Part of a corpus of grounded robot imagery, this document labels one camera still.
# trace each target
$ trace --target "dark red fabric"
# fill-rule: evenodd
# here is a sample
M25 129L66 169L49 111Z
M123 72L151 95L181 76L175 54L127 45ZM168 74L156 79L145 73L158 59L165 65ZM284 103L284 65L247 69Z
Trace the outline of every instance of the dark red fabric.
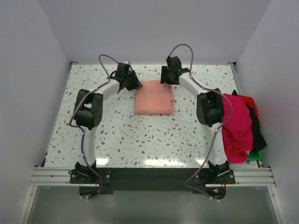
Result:
M254 113L258 117L257 107L256 107L256 104L254 102L254 99L252 97L246 97L246 96L242 96L242 95L239 95L239 97L243 100L243 102L246 105L248 105L248 106L250 106L254 109Z
M233 117L222 127L222 137L225 154L229 162L245 162L252 150L251 118L249 110L240 97L224 94L232 103ZM230 106L226 99L222 98L225 121L230 115Z

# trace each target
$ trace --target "orange cloth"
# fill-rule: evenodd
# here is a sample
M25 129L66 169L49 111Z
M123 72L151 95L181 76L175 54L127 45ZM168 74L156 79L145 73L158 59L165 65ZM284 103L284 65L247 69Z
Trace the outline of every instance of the orange cloth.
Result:
M172 115L171 85L160 84L160 80L143 81L142 87L136 90L135 114Z

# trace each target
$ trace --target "white speckled table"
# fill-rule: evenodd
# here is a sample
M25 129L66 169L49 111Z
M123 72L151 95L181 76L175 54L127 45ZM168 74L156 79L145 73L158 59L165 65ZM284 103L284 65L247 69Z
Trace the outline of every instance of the white speckled table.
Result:
M161 65L134 65L139 80L160 79ZM108 72L116 65L106 65ZM236 89L229 65L194 65L193 76L222 93ZM106 81L100 65L73 65L59 115L48 147L45 167L74 167L79 157L79 130L68 126L80 89L91 89ZM186 89L173 86L173 115L134 115L135 91L122 90L104 102L95 154L97 166L112 168L197 168L207 154L207 141L196 117L196 99ZM256 167L256 162L232 164Z

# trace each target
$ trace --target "black cloth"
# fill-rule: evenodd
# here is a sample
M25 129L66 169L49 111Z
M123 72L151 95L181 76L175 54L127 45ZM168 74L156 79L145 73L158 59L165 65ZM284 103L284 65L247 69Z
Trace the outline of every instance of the black cloth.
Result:
M236 90L232 93L233 96L238 96ZM267 146L265 139L263 138L263 135L261 134L261 127L260 127L260 121L258 120L254 108L246 105L249 109L249 116L252 119L251 123L251 132L252 132L252 138L253 138L253 144L252 144L252 151L254 153L258 153L263 148Z

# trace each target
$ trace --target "pink cloth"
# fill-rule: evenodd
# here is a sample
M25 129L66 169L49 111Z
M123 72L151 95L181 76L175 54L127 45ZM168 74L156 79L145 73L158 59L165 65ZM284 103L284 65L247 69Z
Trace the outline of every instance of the pink cloth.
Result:
M136 90L135 114L172 115L171 85L160 84L160 80L143 81L143 87Z
M252 150L252 120L249 110L240 97L224 94L232 103L233 117L222 128L224 151L229 162L245 162L248 155L246 151ZM230 115L230 106L222 98L225 121Z

